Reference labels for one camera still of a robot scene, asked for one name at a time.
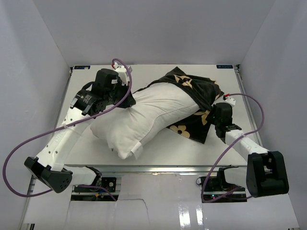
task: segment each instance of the robotic arm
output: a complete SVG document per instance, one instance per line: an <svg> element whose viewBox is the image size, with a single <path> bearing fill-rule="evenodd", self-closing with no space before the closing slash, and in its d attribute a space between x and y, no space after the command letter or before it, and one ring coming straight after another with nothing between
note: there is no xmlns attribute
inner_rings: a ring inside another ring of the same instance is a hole
<svg viewBox="0 0 307 230"><path fill-rule="evenodd" d="M216 135L227 145L231 145L244 133L232 123L234 99L225 97L225 103L217 103L207 117L215 125ZM234 148L246 161L247 167L227 166L218 170L216 178L210 178L221 187L238 185L247 188L253 197L286 194L289 184L283 156L278 151L269 151L248 137L241 138Z"/></svg>
<svg viewBox="0 0 307 230"><path fill-rule="evenodd" d="M123 98L128 91L129 78L123 66L115 66L115 68L115 71L110 69L99 70L95 81L83 86L74 97L67 115L61 124L62 126L65 127L68 123L98 114L104 111L107 105L116 104ZM132 94L129 93L128 97L119 107L128 108L135 103ZM81 133L92 122L93 119L90 119L55 132L44 149L35 158L28 157L24 165L33 176L56 193L64 191L70 184L99 186L101 175L96 169L64 165L66 158Z"/></svg>

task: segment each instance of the white pillow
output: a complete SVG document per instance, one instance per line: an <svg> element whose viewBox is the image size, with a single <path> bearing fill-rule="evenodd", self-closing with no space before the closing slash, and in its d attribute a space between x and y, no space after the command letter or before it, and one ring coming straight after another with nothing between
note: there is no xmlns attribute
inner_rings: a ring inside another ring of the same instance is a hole
<svg viewBox="0 0 307 230"><path fill-rule="evenodd" d="M199 110L194 100L171 83L156 83L133 94L136 104L115 109L92 123L91 130L106 139L122 159L138 158L143 146L163 128Z"/></svg>

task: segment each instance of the white wall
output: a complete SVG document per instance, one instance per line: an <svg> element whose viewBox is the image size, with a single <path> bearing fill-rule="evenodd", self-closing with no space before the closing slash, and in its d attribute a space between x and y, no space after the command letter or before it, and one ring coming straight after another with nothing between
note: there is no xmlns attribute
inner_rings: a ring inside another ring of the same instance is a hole
<svg viewBox="0 0 307 230"><path fill-rule="evenodd" d="M34 0L75 64L242 62L275 0Z"/></svg>
<svg viewBox="0 0 307 230"><path fill-rule="evenodd" d="M248 94L265 113L265 147L285 158L290 198L300 228L307 229L307 1L278 0L242 62ZM259 124L260 112L253 105Z"/></svg>
<svg viewBox="0 0 307 230"><path fill-rule="evenodd" d="M17 144L54 126L68 76L32 0L0 0L1 166ZM8 178L19 192L27 192L30 180L25 158L35 156L45 142L24 146L10 161ZM18 229L25 201L10 193L1 176L0 229Z"/></svg>

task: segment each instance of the white tag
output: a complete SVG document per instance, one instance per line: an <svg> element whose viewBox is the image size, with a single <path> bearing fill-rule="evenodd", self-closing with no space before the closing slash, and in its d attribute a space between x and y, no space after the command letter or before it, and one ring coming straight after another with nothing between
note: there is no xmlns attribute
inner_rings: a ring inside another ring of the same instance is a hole
<svg viewBox="0 0 307 230"><path fill-rule="evenodd" d="M143 145L141 143L136 143L135 146L131 149L131 152L133 153L135 159L138 159L138 157L143 152Z"/></svg>

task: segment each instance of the black label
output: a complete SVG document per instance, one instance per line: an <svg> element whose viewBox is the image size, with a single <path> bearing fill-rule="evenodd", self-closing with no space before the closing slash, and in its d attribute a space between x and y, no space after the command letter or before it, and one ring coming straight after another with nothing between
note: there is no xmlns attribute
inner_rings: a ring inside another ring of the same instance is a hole
<svg viewBox="0 0 307 230"><path fill-rule="evenodd" d="M216 65L218 69L233 69L232 65Z"/></svg>
<svg viewBox="0 0 307 230"><path fill-rule="evenodd" d="M75 66L74 69L90 69L91 66Z"/></svg>

